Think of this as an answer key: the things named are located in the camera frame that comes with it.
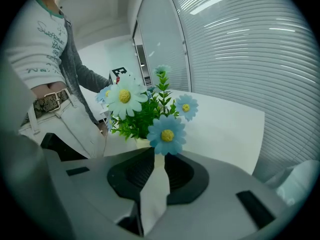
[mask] yellow flower center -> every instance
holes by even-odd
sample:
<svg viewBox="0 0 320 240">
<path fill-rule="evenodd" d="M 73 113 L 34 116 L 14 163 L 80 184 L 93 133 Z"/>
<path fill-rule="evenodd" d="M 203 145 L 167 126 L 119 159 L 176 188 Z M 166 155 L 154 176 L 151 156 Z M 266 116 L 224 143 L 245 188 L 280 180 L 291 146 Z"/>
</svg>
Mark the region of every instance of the yellow flower center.
<svg viewBox="0 0 320 240">
<path fill-rule="evenodd" d="M 121 89 L 119 91 L 119 100 L 122 103 L 127 103 L 128 101 L 130 101 L 131 95 L 130 92 L 126 89 Z"/>
<path fill-rule="evenodd" d="M 172 140 L 174 139 L 174 133 L 172 130 L 163 130 L 162 133 L 161 133 L 161 139 L 164 141 L 164 142 L 172 142 Z"/>
<path fill-rule="evenodd" d="M 189 104 L 183 104 L 182 110 L 183 110 L 184 112 L 188 112 L 188 111 L 190 110 Z"/>
</svg>

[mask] person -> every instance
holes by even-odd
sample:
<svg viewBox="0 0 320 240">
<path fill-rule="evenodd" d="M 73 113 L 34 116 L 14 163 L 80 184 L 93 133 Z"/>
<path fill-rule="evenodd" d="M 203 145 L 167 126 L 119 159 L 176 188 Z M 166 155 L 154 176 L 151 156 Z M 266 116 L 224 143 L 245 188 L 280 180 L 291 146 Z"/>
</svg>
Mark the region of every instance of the person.
<svg viewBox="0 0 320 240">
<path fill-rule="evenodd" d="M 106 138 L 80 85 L 98 93 L 109 81 L 82 64 L 72 24 L 56 1 L 28 0 L 4 43 L 13 69 L 36 96 L 19 133 L 39 145 L 54 133 L 86 158 L 101 157 Z"/>
</svg>

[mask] person's arm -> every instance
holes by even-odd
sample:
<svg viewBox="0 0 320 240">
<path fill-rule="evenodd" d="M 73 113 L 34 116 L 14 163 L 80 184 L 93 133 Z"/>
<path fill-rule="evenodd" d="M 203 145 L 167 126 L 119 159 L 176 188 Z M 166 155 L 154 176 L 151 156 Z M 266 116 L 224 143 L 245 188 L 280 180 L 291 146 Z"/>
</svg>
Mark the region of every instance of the person's arm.
<svg viewBox="0 0 320 240">
<path fill-rule="evenodd" d="M 94 93 L 100 92 L 100 90 L 109 85 L 109 80 L 93 72 L 82 64 L 73 37 L 71 38 L 71 41 L 70 45 L 74 56 L 75 70 L 79 84 Z"/>
</svg>

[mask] white jeans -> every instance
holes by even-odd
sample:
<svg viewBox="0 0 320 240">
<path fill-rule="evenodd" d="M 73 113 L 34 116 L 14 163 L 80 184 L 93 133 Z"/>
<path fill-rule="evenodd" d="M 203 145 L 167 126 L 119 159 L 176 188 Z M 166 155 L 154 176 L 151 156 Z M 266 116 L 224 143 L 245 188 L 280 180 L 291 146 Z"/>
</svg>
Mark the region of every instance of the white jeans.
<svg viewBox="0 0 320 240">
<path fill-rule="evenodd" d="M 36 118 L 33 106 L 28 115 L 30 122 L 23 125 L 19 133 L 39 145 L 47 133 L 53 133 L 86 158 L 104 156 L 106 138 L 91 121 L 85 106 L 76 96 L 70 95 L 59 110 L 46 113 L 40 118 Z"/>
</svg>

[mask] white table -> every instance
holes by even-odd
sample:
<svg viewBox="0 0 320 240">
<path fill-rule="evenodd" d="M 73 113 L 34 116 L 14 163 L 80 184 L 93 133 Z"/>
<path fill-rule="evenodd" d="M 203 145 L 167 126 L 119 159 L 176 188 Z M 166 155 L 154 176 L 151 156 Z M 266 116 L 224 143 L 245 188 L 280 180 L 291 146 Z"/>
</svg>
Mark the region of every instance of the white table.
<svg viewBox="0 0 320 240">
<path fill-rule="evenodd" d="M 262 145 L 265 113 L 233 101 L 170 90 L 172 100 L 180 95 L 191 95 L 198 102 L 198 113 L 185 124 L 186 144 L 184 151 L 193 152 L 235 165 L 252 174 Z M 125 142 L 118 133 L 109 133 L 105 156 L 114 156 L 136 149 L 135 141 Z"/>
</svg>

